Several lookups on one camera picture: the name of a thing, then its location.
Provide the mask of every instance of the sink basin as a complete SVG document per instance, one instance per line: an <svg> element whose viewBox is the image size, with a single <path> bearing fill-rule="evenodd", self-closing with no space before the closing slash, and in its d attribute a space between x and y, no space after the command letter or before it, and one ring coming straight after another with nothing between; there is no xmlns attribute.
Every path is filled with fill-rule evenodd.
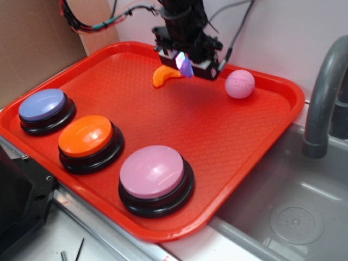
<svg viewBox="0 0 348 261"><path fill-rule="evenodd" d="M330 137L327 156L309 159L302 136L291 125L210 225L263 260L346 260L348 142Z"/></svg>

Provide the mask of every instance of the cable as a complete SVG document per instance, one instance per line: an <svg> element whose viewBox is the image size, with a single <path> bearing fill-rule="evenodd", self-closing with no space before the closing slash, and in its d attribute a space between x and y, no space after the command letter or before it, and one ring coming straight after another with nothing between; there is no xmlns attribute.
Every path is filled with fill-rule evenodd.
<svg viewBox="0 0 348 261"><path fill-rule="evenodd" d="M113 10L111 11L111 16L110 16L110 18L113 18L114 15L115 15L115 12L116 12L116 4L117 4L117 0L114 1L114 7L113 7Z"/></svg>
<svg viewBox="0 0 348 261"><path fill-rule="evenodd" d="M244 14L243 20L242 20L242 22L241 22L241 24L240 24L236 34L234 35L234 38L232 39L231 45L229 46L229 48L227 50L225 58L222 60L221 64L219 65L219 68L217 69L219 72L221 72L223 70L223 68L225 68L229 58L231 57L234 43L235 43L239 33L241 32L241 30L242 30L242 28L244 26L246 18L248 16L249 12L250 12L251 6L254 4L255 0L246 0L246 1L241 1L241 2L238 2L238 3L226 5L225 7L219 9L209 20L209 22L211 22L211 20L214 19L220 12L222 12L222 11L228 9L228 8L235 7L237 5L244 4L244 3L247 3L247 2L250 2L250 5L249 5L248 9L246 10L246 12Z"/></svg>
<svg viewBox="0 0 348 261"><path fill-rule="evenodd" d="M152 12L153 15L158 15L159 14L159 10L155 9L155 7L148 7L145 5L136 5L136 6L131 6L137 2L140 2L141 0L135 0L129 4L127 4L125 7L123 7L121 9L121 11L117 12L116 14L116 4L117 4L117 0L115 0L114 2L114 6L113 6L113 10L111 12L111 16L108 20L96 24L94 26L90 26L87 24L82 23L79 19L77 19L75 17L75 15L73 14L73 12L71 11L68 3L66 0L59 0L60 3L60 8L61 8L61 14L63 14L69 24L69 26L71 27L71 29L74 32L77 33L81 33L81 32L85 32L85 33L92 33L95 31L100 31L102 29L106 29L109 25L112 24L117 24L121 21L123 21L128 15L132 15L132 12L135 9L146 9L147 11ZM156 2L155 0L150 0L151 2L154 2L155 4L159 5L158 2Z"/></svg>

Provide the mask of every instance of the plastic tray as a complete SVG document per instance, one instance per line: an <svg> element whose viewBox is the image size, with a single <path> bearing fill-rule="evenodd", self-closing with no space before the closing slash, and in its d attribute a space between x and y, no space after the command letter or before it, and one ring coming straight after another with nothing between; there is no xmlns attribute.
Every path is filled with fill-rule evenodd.
<svg viewBox="0 0 348 261"><path fill-rule="evenodd" d="M156 89L152 75L160 65L152 46L117 43L39 85L0 113L0 135L130 234L158 243L204 226L287 129L305 101L294 83L250 70L256 89L248 98L235 100L227 95L224 85L227 76L239 69L234 66L227 66L213 82L176 78ZM74 100L75 119L98 114L117 125L126 141L122 156L97 173L73 175L65 171L58 157L61 131L35 137L20 128L21 102L47 88L60 88ZM149 145L176 149L192 166L196 178L187 205L159 219L128 212L117 190L124 160Z"/></svg>

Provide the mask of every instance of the tray rim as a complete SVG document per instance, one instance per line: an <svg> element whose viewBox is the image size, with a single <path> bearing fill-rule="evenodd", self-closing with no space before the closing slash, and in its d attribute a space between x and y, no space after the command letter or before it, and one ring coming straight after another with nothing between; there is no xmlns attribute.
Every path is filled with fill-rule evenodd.
<svg viewBox="0 0 348 261"><path fill-rule="evenodd" d="M74 65L68 67L67 69L58 73L54 77L38 85L33 90L27 92L26 94L20 96L18 99L8 104L0 112L0 135L4 137L5 139L7 139L10 143L12 143L15 147L17 147L23 153L29 155L35 160L39 160L38 162L50 172L51 170L55 170L55 171L65 173L64 171L57 169L56 165L53 162L40 157L39 153L33 150L29 145L27 145L19 137L12 135L11 131L5 128L5 124L3 123L6 122L6 120L8 119L13 119L13 117L18 116L18 113L16 113L16 111L18 110L15 110L15 108L18 108L19 104L28 96L30 96L31 94L39 90L50 88L49 85L52 82L54 82L57 78L63 77L63 79L65 79L66 81L69 81L69 79L71 79L71 77L69 77L69 75L71 74L71 71L82 70L80 71L80 73L82 73L83 71L89 68L88 63L90 63L91 61L95 63L95 62L104 60L110 55L114 55L118 53L136 53L139 55L147 56L151 59L159 60L158 55L155 51L153 52L149 51L150 47L152 46L147 45L145 43L139 43L139 42L114 43L112 45L109 45L107 47L100 49L99 51L92 54L91 56L88 56L82 59L81 61L75 63ZM281 96L283 96L284 98L286 98L286 100L290 104L290 112L287 114L285 118L282 119L282 121L277 126L274 127L271 134L266 139L263 140L262 145L259 146L246 161L246 162L252 161L256 163L270 149L270 147L283 134L283 132L289 127L289 125L292 123L292 121L295 119L298 113L302 110L305 104L304 103L305 96L303 91L300 89L300 87L290 80L287 80L278 76L272 76L270 74L266 74L262 72L257 72L254 70L245 69L242 67L233 66L233 65L227 65L225 69L220 73L219 77L222 79L226 79L227 76L232 71L239 70L239 69L248 70L249 72L251 72L256 77L256 85L257 85L257 78L262 78L264 80L276 82L288 87L286 89L274 88L274 90L270 90L269 88L266 88L267 90L276 92L280 94ZM238 179L241 182L243 180L241 176L243 175L245 176L244 173L249 172L251 169L252 168L250 164L243 164L242 167L235 173L234 177L238 177ZM60 182L62 182L64 186L67 186L67 184L71 184L71 183L72 185L79 184L75 179L72 178L72 176L66 175L66 174L64 174L63 176L64 176L63 180L61 180L60 178L57 178L57 179ZM124 216L110 202L106 201L100 195L91 193L87 190L84 190L83 195L81 194L78 194L78 195L83 200L87 201L87 203L91 204L93 207L95 207L94 205L98 205L97 209L103 215L113 220L115 223L123 227L125 230L127 230L129 233L133 234L134 236L144 240L162 243L166 241L179 239L183 237L184 235L192 233L193 231L196 231L199 228L205 226L208 223L208 221L212 218L214 213L216 212L215 210L214 211L211 210L212 208L211 206L214 205L214 209L217 209L216 206L220 207L223 204L223 202L227 199L227 197L232 193L232 191L231 191L231 186L229 186L229 184L227 183L224 186L224 188L220 191L219 196L214 198L211 204L204 208L204 210L202 211L202 214L198 218L196 218L193 222L191 222L189 227L183 226L182 228L178 228L175 231L152 231L144 227L136 226L135 222L132 219L128 218L127 216Z"/></svg>

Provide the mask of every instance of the pink ball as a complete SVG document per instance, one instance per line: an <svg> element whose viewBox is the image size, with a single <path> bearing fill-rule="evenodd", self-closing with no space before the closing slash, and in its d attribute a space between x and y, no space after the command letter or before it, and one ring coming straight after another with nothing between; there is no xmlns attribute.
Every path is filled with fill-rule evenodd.
<svg viewBox="0 0 348 261"><path fill-rule="evenodd" d="M225 89L231 97L235 99L244 99L255 89L255 79L248 71L237 70L227 77Z"/></svg>

